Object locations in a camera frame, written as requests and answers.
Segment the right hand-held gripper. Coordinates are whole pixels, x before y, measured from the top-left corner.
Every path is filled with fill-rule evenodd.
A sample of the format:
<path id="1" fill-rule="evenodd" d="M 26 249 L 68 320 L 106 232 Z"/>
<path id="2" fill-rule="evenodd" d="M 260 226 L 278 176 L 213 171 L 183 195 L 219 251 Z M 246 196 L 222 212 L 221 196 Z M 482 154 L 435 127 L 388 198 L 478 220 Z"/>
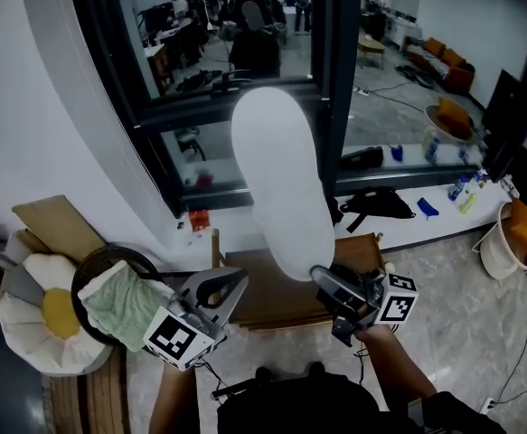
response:
<path id="1" fill-rule="evenodd" d="M 334 263 L 313 266 L 310 277 L 318 286 L 317 300 L 332 315 L 332 335 L 348 347 L 357 331 L 405 323 L 419 297 L 412 278 L 383 269 L 361 273 Z"/>

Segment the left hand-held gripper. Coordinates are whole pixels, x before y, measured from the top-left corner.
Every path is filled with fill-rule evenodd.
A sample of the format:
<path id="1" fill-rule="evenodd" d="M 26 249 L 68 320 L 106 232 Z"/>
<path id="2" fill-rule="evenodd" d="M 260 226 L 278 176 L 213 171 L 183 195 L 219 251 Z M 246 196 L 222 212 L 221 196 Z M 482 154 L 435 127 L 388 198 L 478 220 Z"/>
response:
<path id="1" fill-rule="evenodd" d="M 243 295 L 245 269 L 220 267 L 192 274 L 179 294 L 161 294 L 145 331 L 145 347 L 179 371 L 195 366 L 226 339 L 223 330 Z"/>

